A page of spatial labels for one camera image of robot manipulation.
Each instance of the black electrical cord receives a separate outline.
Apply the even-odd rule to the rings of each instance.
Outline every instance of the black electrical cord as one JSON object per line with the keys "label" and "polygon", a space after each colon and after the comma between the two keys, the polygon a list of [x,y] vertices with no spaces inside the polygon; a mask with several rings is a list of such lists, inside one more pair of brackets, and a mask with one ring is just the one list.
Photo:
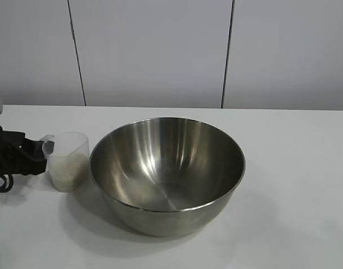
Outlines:
{"label": "black electrical cord", "polygon": [[[5,171],[8,171],[8,166],[4,160],[4,158],[2,157],[2,155],[0,154],[0,163],[2,164],[3,168],[5,169]],[[8,173],[8,180],[6,178],[5,175],[0,175],[0,178],[2,178],[3,180],[3,184],[0,186],[0,193],[6,193],[8,191],[10,191],[13,187],[13,176],[11,173]]]}

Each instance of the white table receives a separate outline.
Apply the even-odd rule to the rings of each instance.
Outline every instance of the white table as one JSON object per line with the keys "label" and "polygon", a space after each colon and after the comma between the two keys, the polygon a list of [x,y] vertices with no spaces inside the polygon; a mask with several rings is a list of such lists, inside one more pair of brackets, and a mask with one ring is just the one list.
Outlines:
{"label": "white table", "polygon": [[0,194],[0,269],[343,268],[343,112],[5,106],[0,125],[28,138],[85,133],[90,148],[139,119],[198,119],[245,153],[224,211],[179,239],[131,232],[91,184],[56,192],[43,175]]}

